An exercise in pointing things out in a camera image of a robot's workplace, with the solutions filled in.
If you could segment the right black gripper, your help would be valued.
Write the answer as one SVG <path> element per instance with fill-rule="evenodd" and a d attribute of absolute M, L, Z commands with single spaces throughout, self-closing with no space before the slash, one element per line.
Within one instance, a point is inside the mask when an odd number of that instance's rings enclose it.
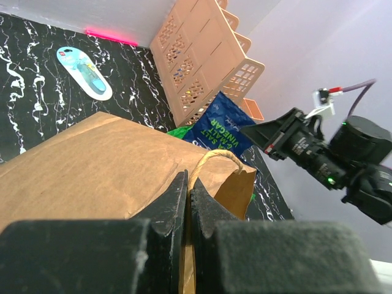
<path fill-rule="evenodd" d="M 321 130 L 323 119 L 306 119 L 292 108 L 270 122 L 240 128 L 248 138 L 275 161 L 290 159 L 328 190 L 342 190 L 349 183 L 350 168 L 332 154 Z"/>

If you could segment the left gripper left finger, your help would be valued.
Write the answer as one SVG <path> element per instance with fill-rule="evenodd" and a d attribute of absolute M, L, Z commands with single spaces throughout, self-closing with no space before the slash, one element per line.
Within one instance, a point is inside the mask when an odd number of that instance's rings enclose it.
<path fill-rule="evenodd" d="M 2 293 L 180 293 L 188 173 L 127 220 L 22 220 L 1 233 Z"/>

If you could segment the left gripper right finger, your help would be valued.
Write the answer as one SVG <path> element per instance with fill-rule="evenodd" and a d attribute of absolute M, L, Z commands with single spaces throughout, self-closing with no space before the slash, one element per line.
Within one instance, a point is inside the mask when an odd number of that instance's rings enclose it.
<path fill-rule="evenodd" d="M 380 293 L 359 237 L 335 222 L 239 220 L 190 192 L 197 293 Z"/>

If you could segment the blue Burts chips bag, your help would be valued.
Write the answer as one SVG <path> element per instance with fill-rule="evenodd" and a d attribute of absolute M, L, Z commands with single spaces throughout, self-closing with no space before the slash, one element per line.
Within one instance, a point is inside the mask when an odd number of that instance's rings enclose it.
<path fill-rule="evenodd" d="M 228 150 L 240 157 L 252 146 L 240 129 L 254 124 L 237 104 L 219 92 L 183 140 L 208 150 Z"/>

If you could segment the green Chuba cassava chips bag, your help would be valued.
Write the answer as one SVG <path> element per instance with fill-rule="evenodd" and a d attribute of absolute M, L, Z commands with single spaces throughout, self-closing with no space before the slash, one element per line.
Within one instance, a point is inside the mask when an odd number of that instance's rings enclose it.
<path fill-rule="evenodd" d="M 178 127 L 178 128 L 173 129 L 171 131 L 168 131 L 167 135 L 171 135 L 172 137 L 183 139 L 185 134 L 187 134 L 188 131 L 190 131 L 192 127 L 193 127 L 193 125 Z"/>

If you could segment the brown paper bag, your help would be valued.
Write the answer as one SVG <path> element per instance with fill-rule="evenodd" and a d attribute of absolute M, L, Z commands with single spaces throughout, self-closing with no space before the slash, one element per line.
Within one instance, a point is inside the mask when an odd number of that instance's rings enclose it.
<path fill-rule="evenodd" d="M 255 172 L 231 151 L 207 151 L 162 132 L 98 113 L 1 167 L 1 233 L 39 220 L 127 220 L 188 173 L 180 293 L 195 288 L 190 192 L 209 195 L 244 220 Z"/>

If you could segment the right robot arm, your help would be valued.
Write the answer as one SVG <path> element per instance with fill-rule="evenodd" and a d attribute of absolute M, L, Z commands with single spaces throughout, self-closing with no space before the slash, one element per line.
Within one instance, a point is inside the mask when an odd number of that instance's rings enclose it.
<path fill-rule="evenodd" d="M 380 225 L 391 222 L 391 133 L 349 116 L 326 142 L 323 118 L 291 109 L 280 118 L 244 126 L 241 133 L 273 160 L 291 159 L 328 190 L 346 190 L 342 203 L 356 206 Z"/>

